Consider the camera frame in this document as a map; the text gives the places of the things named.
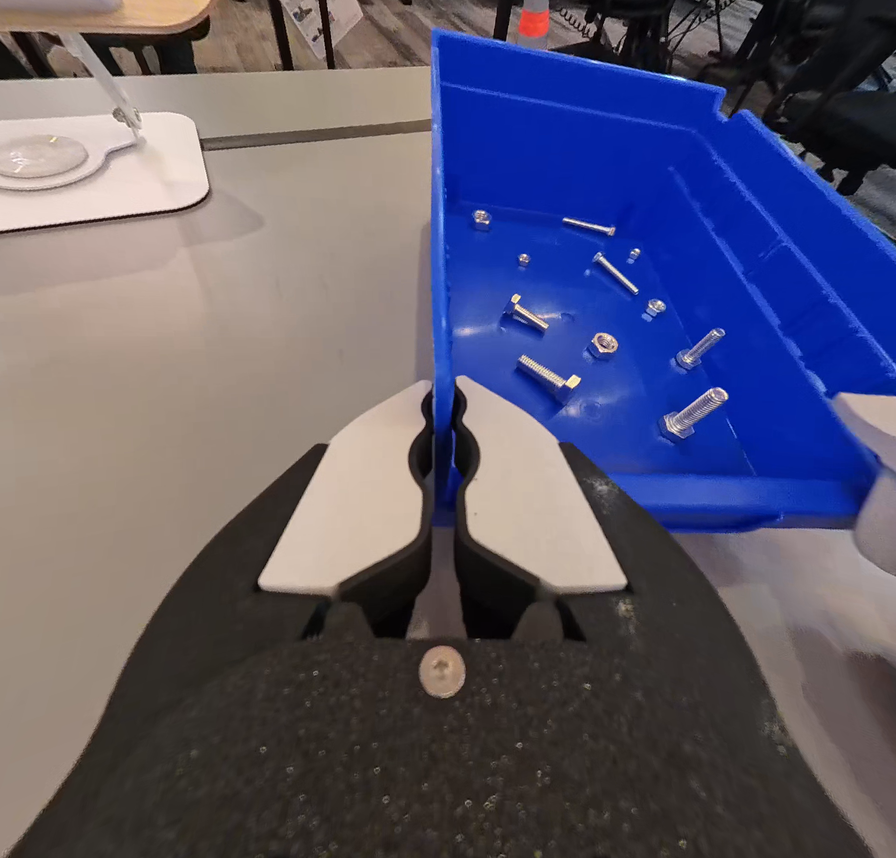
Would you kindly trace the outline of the grey desk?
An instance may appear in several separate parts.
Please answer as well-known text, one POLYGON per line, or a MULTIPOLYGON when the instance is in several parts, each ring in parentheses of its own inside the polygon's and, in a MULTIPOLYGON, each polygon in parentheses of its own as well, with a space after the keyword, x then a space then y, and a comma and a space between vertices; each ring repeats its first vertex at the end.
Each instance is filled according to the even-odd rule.
POLYGON ((890 643, 755 658, 763 566, 894 625, 844 532, 677 531, 560 441, 629 580, 466 631, 434 425, 427 119, 305 145, 250 128, 176 214, 2 237, 2 853, 894 856, 816 777, 773 665, 880 700, 890 643), (407 638, 258 577, 323 447, 433 384, 430 579, 407 638))

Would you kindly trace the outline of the white printed sheet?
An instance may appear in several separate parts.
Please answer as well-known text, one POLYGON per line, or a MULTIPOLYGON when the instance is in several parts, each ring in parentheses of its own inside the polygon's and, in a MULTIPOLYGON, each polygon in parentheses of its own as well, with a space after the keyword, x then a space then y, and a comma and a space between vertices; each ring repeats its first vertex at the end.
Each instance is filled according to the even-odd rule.
POLYGON ((358 0, 276 0, 310 51, 320 60, 335 49, 363 18, 358 0))

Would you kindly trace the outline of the blue plastic bin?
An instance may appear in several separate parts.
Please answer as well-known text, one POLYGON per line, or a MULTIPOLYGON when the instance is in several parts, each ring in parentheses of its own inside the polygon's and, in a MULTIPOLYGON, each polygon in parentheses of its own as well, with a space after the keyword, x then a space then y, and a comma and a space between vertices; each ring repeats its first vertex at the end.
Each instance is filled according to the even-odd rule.
POLYGON ((451 406, 467 375, 673 530, 852 527, 879 463, 832 401, 894 395, 892 242, 752 114, 724 117, 717 87, 444 31, 431 63, 442 498, 456 490, 451 406), (476 209, 490 232, 473 229, 476 209), (514 293, 543 335, 502 315, 514 293), (649 299, 666 312, 646 316, 649 299), (725 337, 680 368, 714 327, 725 337), (599 332, 619 341, 611 359, 588 351, 599 332), (517 371, 523 354, 581 377, 568 404, 517 371), (659 434, 712 387, 729 400, 692 437, 659 434))

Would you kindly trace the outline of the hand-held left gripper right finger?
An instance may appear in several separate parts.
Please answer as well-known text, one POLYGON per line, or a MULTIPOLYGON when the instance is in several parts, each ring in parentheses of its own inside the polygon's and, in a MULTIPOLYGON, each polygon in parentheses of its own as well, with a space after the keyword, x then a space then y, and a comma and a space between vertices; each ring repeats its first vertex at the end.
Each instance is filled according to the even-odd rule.
POLYGON ((467 375, 454 390, 454 569, 472 638, 511 638, 538 604, 629 580, 560 441, 467 375))

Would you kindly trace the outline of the white document stand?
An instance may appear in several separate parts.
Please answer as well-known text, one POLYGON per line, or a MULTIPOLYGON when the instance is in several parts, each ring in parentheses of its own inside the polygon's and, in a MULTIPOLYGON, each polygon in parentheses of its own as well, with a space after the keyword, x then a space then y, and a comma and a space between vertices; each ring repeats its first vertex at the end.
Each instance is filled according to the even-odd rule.
POLYGON ((57 37, 110 104, 102 114, 2 119, 2 233, 165 214, 207 197, 195 123, 139 112, 86 37, 179 36, 215 1, 1 0, 3 32, 57 37))

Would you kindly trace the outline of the orange traffic cone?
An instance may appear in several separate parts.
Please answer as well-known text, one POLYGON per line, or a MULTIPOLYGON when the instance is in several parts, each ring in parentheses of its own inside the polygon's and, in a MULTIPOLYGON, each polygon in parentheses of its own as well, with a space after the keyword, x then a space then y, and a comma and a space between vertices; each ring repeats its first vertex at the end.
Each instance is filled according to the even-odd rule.
POLYGON ((549 25, 549 0, 523 0, 516 44, 527 49, 546 49, 549 25))

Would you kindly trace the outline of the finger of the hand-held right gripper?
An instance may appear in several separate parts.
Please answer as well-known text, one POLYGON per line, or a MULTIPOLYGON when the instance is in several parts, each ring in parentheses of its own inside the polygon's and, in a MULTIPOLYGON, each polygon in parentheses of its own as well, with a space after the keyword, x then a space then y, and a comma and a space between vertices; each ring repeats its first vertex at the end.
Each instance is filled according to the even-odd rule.
POLYGON ((895 455, 895 397, 841 392, 833 408, 844 426, 877 456, 895 455))
POLYGON ((887 573, 895 572, 895 471, 879 471, 857 516, 857 550, 887 573))

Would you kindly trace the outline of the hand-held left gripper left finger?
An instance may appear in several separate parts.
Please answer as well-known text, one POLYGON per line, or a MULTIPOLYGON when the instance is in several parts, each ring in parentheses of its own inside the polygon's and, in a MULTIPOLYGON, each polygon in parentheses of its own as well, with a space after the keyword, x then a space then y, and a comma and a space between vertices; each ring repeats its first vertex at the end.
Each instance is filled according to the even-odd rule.
POLYGON ((261 593, 351 605, 375 637, 409 637, 431 575, 432 403, 432 382, 419 380, 332 437, 261 570, 261 593))

